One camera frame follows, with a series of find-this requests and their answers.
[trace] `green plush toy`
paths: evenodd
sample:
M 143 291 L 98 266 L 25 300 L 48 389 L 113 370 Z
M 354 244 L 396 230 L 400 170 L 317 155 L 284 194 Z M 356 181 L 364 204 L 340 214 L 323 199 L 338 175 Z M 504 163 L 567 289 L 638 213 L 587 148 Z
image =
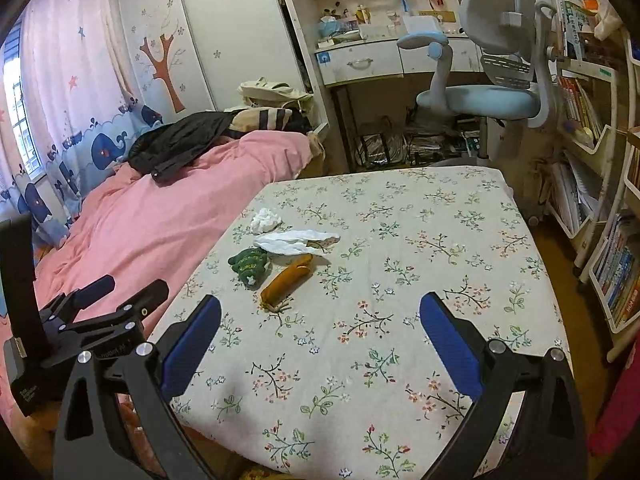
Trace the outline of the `green plush toy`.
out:
M 228 263 L 233 272 L 238 273 L 240 281 L 245 286 L 257 286 L 260 285 L 267 272 L 266 265 L 269 263 L 269 255 L 260 247 L 249 247 L 229 258 Z

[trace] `desk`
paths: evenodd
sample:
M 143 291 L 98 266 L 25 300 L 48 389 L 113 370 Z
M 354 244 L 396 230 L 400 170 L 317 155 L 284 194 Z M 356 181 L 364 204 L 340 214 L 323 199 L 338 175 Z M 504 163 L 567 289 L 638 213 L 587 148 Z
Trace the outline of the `desk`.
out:
M 281 314 L 258 308 L 226 260 L 251 245 L 255 211 L 282 228 L 335 232 Z M 270 277 L 293 258 L 275 258 Z M 205 294 L 223 321 L 172 407 L 207 438 L 296 478 L 419 479 L 471 402 L 457 393 L 420 325 L 435 291 L 486 337 L 568 354 L 546 270 L 499 171 L 423 168 L 267 186 L 166 311 L 151 339 Z M 514 396 L 483 468 L 495 466 Z
M 460 35 L 448 38 L 453 49 L 452 72 L 483 72 L 480 64 L 482 53 L 473 41 Z M 427 47 L 401 50 L 396 45 L 397 41 L 398 38 L 356 41 L 316 50 L 322 79 L 332 95 L 340 136 L 352 173 L 356 164 L 353 151 L 350 149 L 340 92 L 344 93 L 347 107 L 353 117 L 349 84 L 385 77 L 404 77 L 405 74 L 435 72 L 437 62 L 427 56 Z

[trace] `tree trunk decal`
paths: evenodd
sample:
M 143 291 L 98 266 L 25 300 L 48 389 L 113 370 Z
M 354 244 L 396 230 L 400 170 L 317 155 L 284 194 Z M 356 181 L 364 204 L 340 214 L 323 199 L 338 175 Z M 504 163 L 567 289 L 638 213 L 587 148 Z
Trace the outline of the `tree trunk decal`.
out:
M 171 76 L 169 76 L 169 68 L 174 64 L 176 64 L 175 62 L 172 62 L 170 65 L 168 60 L 169 48 L 171 47 L 173 40 L 174 40 L 173 34 L 169 37 L 169 39 L 167 39 L 164 34 L 160 36 L 160 42 L 162 43 L 162 59 L 160 61 L 158 61 L 154 57 L 154 55 L 151 53 L 151 49 L 149 49 L 149 43 L 146 37 L 145 37 L 145 43 L 140 47 L 140 50 L 146 54 L 146 56 L 149 58 L 149 61 L 151 61 L 154 69 L 156 70 L 156 72 L 153 74 L 153 79 L 161 79 L 162 81 L 164 81 L 164 84 L 166 85 L 166 88 L 169 91 L 171 102 L 174 104 L 174 110 L 176 113 L 180 113 L 185 108 L 184 108 L 184 105 L 182 104 L 182 101 L 180 101 L 178 94 L 175 91 L 174 84 L 171 81 Z M 176 52 L 176 54 L 174 54 L 174 59 L 179 54 L 182 54 L 182 52 L 183 51 Z

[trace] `chair seat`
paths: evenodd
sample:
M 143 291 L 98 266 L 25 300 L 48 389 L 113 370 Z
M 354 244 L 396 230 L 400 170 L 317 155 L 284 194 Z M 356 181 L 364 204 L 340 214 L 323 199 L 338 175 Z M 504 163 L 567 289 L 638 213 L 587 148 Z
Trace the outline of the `chair seat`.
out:
M 446 99 L 455 115 L 516 121 L 535 117 L 540 111 L 540 99 L 533 92 L 496 85 L 449 86 Z M 431 92 L 421 92 L 415 102 L 420 108 L 431 108 Z

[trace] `blue sticker on drawer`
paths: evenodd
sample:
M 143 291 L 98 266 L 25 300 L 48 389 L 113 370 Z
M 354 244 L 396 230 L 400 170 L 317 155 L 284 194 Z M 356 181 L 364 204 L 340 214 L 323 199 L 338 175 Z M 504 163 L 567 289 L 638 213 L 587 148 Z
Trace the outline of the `blue sticker on drawer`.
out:
M 318 52 L 316 54 L 316 57 L 318 58 L 318 63 L 320 64 L 329 63 L 331 61 L 331 56 L 329 56 L 328 52 Z

